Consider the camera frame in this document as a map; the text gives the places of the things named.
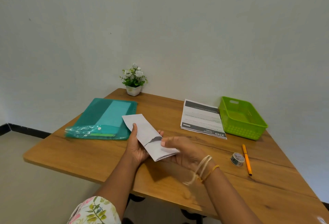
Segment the black baseboard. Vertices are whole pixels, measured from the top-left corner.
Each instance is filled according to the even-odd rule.
[[[326,203],[326,202],[322,202],[322,203],[327,208],[327,210],[329,211],[329,203]]]
[[[20,125],[16,125],[16,124],[9,124],[9,127],[12,131],[16,131],[19,133],[23,133],[26,135],[30,135],[30,136],[35,136],[37,138],[46,138],[47,136],[49,136],[51,133],[49,132],[44,132],[42,130],[35,130],[35,129],[31,129],[31,128],[27,128],[24,126],[20,126]]]
[[[6,134],[9,131],[10,131],[9,124],[3,124],[0,126],[0,136]]]

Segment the floral print shirt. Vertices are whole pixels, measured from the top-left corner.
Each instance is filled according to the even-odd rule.
[[[73,211],[68,224],[121,224],[115,206],[100,196],[80,203]]]

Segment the person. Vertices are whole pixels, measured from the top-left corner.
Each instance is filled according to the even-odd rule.
[[[127,200],[139,165],[149,156],[137,140],[137,126],[127,142],[127,147],[117,166],[108,179],[95,192],[94,196],[78,205],[72,213],[68,224],[121,223]],[[188,138],[182,136],[162,138],[161,145],[176,148],[180,153],[163,159],[166,162],[179,164],[193,172],[207,154]],[[248,207],[239,193],[234,189],[220,168],[213,160],[206,165],[204,180],[209,198],[223,224],[258,224],[262,223]]]

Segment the wood grain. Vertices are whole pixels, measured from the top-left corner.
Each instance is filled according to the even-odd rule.
[[[155,129],[164,130],[165,136],[188,136],[214,158],[264,223],[319,223],[318,216],[329,222],[327,209],[267,132],[258,141],[229,134],[224,140],[181,129],[183,101],[146,93],[131,97],[125,89],[117,89],[106,98],[137,101],[137,114],[142,113]],[[32,164],[102,183],[119,161],[126,141],[65,138],[65,128],[78,118],[35,145],[23,158]],[[242,153],[243,143],[248,149],[253,176],[248,175],[245,165],[236,167],[230,161],[233,152]],[[148,159],[138,169],[132,192],[218,218],[200,182],[191,186],[182,184],[190,178],[191,172],[184,168]]]

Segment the floor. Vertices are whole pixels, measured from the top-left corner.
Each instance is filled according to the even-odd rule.
[[[23,161],[22,155],[40,141],[17,132],[0,136],[1,223],[67,223],[75,207],[99,187],[98,184]],[[180,209],[154,199],[130,201],[125,216],[135,224],[194,224]],[[220,224],[204,218],[204,224]]]

